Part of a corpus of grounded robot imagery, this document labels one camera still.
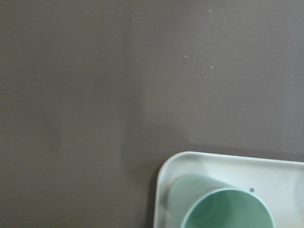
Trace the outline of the cream rabbit tray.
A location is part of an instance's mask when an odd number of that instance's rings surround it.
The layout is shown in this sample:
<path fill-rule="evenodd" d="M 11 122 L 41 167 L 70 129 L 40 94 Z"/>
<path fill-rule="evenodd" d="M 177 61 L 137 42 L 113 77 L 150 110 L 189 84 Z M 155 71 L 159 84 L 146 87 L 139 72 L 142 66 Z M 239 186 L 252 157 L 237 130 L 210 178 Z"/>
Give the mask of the cream rabbit tray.
<path fill-rule="evenodd" d="M 258 196 L 270 209 L 278 228 L 304 226 L 303 162 L 180 152 L 160 168 L 153 227 L 174 227 L 167 208 L 167 192 L 177 178 L 188 173 L 205 175 Z"/>

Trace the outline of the green cup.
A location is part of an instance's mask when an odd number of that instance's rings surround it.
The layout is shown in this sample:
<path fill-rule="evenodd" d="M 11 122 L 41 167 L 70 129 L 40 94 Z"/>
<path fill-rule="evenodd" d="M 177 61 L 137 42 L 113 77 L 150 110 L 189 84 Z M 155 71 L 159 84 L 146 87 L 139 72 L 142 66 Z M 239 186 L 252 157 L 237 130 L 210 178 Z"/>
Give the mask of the green cup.
<path fill-rule="evenodd" d="M 169 188 L 168 210 L 176 228 L 274 228 L 265 203 L 246 190 L 198 174 Z"/>

